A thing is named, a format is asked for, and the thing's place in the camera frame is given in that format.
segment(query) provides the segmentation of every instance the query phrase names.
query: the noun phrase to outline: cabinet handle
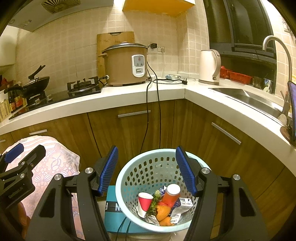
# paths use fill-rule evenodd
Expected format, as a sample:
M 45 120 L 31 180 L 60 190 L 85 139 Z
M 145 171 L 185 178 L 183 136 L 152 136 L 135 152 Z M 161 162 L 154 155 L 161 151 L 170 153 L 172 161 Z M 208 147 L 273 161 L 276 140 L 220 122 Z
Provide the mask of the cabinet handle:
M 32 133 L 29 133 L 29 135 L 32 136 L 32 135 L 40 134 L 40 133 L 43 133 L 43 132 L 47 132 L 47 130 L 44 129 L 44 130 L 41 130 L 41 131 L 32 132 Z
M 225 135 L 227 135 L 230 139 L 234 140 L 237 144 L 241 144 L 242 142 L 238 139 L 236 139 L 233 135 L 231 135 L 230 133 L 228 133 L 227 131 L 223 130 L 220 126 L 216 125 L 215 123 L 212 122 L 212 126 L 217 128 L 219 131 L 221 131 L 222 133 L 224 133 Z
M 146 110 L 143 110 L 143 111 L 138 111 L 138 112 L 132 112 L 132 113 L 127 113 L 127 114 L 121 114 L 121 115 L 118 115 L 118 117 L 126 117 L 126 116 L 131 116 L 131 115 L 140 115 L 140 114 L 146 114 L 147 111 Z

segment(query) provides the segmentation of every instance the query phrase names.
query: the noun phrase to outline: teal box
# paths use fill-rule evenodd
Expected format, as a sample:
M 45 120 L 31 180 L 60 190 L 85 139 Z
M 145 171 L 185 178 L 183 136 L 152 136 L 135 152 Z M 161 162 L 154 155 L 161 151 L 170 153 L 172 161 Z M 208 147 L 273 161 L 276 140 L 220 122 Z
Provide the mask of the teal box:
M 107 200 L 106 200 L 106 208 L 105 208 L 105 228 L 107 232 L 117 233 L 119 226 L 126 216 L 121 211 L 116 195 L 115 195 L 115 186 L 109 186 L 107 191 Z M 126 219 L 119 230 L 119 233 L 125 234 L 128 228 L 130 220 Z M 153 234 L 154 232 L 144 229 L 133 222 L 129 227 L 128 233 L 131 234 Z

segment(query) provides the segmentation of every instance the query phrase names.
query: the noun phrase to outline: gas stove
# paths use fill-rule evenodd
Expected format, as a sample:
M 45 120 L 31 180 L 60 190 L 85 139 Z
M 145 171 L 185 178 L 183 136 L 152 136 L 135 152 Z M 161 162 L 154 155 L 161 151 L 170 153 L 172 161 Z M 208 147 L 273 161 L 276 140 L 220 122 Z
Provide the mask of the gas stove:
M 100 93 L 102 89 L 100 88 L 99 83 L 101 83 L 102 86 L 104 86 L 105 84 L 101 80 L 109 79 L 109 76 L 106 75 L 101 78 L 95 76 L 89 79 L 90 80 L 88 81 L 86 79 L 83 79 L 83 81 L 78 80 L 76 82 L 69 82 L 67 83 L 67 90 L 64 90 L 55 94 L 46 95 L 45 92 L 43 91 L 42 93 L 29 98 L 27 99 L 27 106 L 21 109 L 19 112 L 15 113 L 9 119 L 11 120 L 29 111 L 32 111 L 50 104 L 54 104 L 60 101 Z

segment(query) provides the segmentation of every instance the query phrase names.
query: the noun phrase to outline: floor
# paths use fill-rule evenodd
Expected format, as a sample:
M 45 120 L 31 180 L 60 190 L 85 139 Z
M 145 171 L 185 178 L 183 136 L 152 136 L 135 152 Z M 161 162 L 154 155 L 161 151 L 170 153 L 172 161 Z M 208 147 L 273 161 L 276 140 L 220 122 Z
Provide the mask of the floor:
M 104 220 L 106 201 L 98 202 L 98 204 L 99 204 L 102 219 Z M 185 238 L 186 233 L 187 233 L 187 229 L 179 231 L 179 232 L 174 232 L 174 233 L 171 234 L 170 241 L 183 241 L 184 238 Z M 110 238 L 111 238 L 112 241 L 114 241 L 115 240 L 115 235 L 110 235 Z M 120 235 L 117 238 L 117 241 L 125 241 L 125 235 Z

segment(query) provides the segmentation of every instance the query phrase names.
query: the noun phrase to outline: light blue plastic basket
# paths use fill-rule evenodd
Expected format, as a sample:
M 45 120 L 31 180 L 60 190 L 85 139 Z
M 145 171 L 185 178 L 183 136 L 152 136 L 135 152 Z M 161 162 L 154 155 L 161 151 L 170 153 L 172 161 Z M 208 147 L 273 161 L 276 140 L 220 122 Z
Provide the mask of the light blue plastic basket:
M 192 197 L 187 191 L 175 154 L 175 149 L 147 151 L 131 159 L 119 173 L 115 186 L 117 202 L 126 217 L 142 228 L 154 232 L 170 233 L 187 229 L 190 226 L 197 198 Z M 199 157 L 188 152 L 187 155 L 198 160 L 202 167 L 209 168 Z M 154 193 L 161 186 L 172 183 L 181 187 L 181 197 L 191 198 L 193 207 L 182 214 L 175 226 L 162 227 L 145 222 L 137 213 L 138 193 Z

